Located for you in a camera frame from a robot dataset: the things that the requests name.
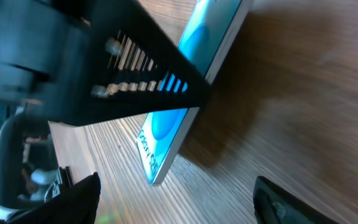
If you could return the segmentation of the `Galaxy smartphone with teal screen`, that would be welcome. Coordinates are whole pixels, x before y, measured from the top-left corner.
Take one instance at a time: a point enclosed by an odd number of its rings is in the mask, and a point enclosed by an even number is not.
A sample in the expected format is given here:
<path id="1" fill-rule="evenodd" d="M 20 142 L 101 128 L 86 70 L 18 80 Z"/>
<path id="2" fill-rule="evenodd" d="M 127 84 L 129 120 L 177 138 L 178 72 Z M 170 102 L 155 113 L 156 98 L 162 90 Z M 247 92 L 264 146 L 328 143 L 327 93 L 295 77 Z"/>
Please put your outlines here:
<path id="1" fill-rule="evenodd" d="M 213 83 L 249 12 L 250 0 L 199 0 L 182 33 L 179 51 Z M 137 147 L 150 185 L 163 182 L 199 108 L 149 113 Z"/>

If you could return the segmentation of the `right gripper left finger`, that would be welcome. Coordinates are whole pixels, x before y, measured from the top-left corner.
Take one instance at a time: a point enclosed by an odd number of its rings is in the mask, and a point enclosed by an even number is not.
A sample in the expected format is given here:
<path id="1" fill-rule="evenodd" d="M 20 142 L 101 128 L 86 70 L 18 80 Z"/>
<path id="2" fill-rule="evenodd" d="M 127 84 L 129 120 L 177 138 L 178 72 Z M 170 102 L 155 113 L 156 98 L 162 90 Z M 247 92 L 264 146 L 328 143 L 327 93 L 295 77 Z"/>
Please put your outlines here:
<path id="1" fill-rule="evenodd" d="M 101 182 L 95 172 L 40 207 L 19 212 L 8 221 L 0 220 L 0 223 L 94 223 L 100 194 Z"/>

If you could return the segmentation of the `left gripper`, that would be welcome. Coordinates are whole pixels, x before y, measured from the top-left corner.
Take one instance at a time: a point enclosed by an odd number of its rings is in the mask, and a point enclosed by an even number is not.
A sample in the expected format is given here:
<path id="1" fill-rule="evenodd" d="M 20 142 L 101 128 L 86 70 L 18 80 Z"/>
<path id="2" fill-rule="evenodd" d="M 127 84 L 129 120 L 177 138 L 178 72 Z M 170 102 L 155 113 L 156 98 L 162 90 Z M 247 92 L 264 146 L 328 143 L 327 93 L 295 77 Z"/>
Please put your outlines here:
<path id="1" fill-rule="evenodd" d="M 0 124 L 91 124 L 84 82 L 91 1 L 0 1 Z"/>

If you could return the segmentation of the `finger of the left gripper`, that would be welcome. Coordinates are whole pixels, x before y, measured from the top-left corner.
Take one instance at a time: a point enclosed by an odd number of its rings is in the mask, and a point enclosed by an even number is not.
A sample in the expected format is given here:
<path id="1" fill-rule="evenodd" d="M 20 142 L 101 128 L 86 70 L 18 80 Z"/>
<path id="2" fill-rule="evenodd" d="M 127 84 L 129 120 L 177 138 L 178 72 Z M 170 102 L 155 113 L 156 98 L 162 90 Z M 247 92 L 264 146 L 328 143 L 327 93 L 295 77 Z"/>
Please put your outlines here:
<path id="1" fill-rule="evenodd" d="M 211 86 L 138 1 L 95 1 L 73 125 L 205 104 Z"/>

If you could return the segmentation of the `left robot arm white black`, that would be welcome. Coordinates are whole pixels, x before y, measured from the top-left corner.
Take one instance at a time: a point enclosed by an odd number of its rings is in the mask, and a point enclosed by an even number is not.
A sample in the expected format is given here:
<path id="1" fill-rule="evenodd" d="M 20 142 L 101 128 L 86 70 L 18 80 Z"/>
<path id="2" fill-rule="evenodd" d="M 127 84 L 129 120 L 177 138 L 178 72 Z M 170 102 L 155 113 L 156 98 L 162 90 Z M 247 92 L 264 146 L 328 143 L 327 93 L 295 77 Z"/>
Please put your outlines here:
<path id="1" fill-rule="evenodd" d="M 19 197 L 26 134 L 202 105 L 209 83 L 137 1 L 0 1 L 0 205 Z"/>

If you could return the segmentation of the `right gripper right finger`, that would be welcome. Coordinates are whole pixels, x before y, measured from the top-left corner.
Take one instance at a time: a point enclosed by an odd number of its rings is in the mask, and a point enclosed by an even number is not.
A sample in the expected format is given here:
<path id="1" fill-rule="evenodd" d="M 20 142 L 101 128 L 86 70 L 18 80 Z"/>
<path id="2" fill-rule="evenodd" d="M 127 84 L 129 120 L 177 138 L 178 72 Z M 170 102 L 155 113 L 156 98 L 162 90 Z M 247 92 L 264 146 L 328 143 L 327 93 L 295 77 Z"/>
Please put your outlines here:
<path id="1" fill-rule="evenodd" d="M 264 176 L 256 178 L 253 203 L 258 224 L 336 224 Z"/>

